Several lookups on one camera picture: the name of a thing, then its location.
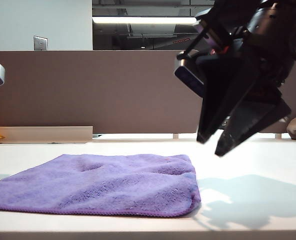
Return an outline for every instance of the fluorescent light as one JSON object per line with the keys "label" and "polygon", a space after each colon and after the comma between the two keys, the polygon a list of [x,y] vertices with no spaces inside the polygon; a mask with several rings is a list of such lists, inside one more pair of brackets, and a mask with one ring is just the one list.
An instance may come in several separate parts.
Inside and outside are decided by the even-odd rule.
{"label": "fluorescent light", "polygon": [[196,22],[194,17],[151,17],[151,16],[94,16],[96,24],[186,24]]}

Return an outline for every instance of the wall plate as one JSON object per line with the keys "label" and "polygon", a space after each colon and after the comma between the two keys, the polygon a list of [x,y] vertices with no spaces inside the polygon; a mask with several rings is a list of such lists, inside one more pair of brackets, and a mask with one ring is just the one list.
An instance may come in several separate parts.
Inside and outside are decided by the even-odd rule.
{"label": "wall plate", "polygon": [[41,36],[33,36],[33,49],[35,51],[47,51],[48,38]]}

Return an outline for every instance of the purple towel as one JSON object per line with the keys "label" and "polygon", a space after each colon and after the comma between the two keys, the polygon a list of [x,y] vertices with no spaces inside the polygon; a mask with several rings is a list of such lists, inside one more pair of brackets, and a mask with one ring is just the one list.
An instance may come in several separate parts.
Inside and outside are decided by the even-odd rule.
{"label": "purple towel", "polygon": [[61,155],[0,180],[0,210],[176,217],[201,202],[186,155]]}

